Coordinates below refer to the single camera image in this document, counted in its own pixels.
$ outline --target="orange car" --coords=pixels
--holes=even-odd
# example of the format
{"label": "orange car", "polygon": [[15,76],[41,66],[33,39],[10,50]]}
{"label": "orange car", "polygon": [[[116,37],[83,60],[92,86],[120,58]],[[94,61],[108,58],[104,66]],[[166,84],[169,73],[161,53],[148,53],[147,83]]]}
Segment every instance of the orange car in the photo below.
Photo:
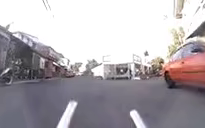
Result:
{"label": "orange car", "polygon": [[176,87],[176,83],[205,87],[205,37],[179,47],[163,66],[163,76],[168,88]]}

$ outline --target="asphalt road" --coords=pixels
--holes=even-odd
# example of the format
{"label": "asphalt road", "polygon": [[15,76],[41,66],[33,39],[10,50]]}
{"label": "asphalt road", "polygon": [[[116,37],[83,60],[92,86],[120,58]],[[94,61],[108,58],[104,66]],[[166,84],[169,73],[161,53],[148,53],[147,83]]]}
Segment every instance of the asphalt road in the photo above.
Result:
{"label": "asphalt road", "polygon": [[0,128],[56,128],[70,100],[71,128],[205,128],[205,91],[168,90],[162,79],[103,81],[78,77],[0,87]]}

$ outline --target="car window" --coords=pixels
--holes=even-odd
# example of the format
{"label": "car window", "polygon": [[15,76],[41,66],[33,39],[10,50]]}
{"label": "car window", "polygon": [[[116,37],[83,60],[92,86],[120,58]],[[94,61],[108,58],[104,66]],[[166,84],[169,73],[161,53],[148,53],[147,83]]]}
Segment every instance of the car window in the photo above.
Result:
{"label": "car window", "polygon": [[201,49],[203,52],[205,52],[205,45],[202,43],[195,43],[193,49]]}
{"label": "car window", "polygon": [[188,57],[193,55],[193,53],[191,52],[194,48],[194,45],[192,43],[185,45],[182,49],[183,49],[183,53],[182,53],[182,57]]}
{"label": "car window", "polygon": [[171,58],[171,61],[176,61],[181,59],[181,55],[182,55],[182,48],[179,49]]}

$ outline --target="person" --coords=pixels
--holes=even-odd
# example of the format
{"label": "person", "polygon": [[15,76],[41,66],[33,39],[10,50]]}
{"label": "person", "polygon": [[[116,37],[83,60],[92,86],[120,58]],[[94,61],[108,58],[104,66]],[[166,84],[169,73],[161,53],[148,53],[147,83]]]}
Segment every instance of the person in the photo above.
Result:
{"label": "person", "polygon": [[132,79],[132,70],[129,69],[129,76],[130,76],[130,80]]}

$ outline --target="car wheel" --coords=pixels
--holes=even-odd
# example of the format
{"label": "car wheel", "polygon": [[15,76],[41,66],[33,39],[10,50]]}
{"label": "car wheel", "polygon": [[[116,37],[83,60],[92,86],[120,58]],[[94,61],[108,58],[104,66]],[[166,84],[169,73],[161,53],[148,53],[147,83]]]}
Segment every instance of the car wheel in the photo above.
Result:
{"label": "car wheel", "polygon": [[175,82],[171,79],[170,74],[168,72],[165,73],[164,79],[167,83],[168,88],[175,88],[176,87]]}

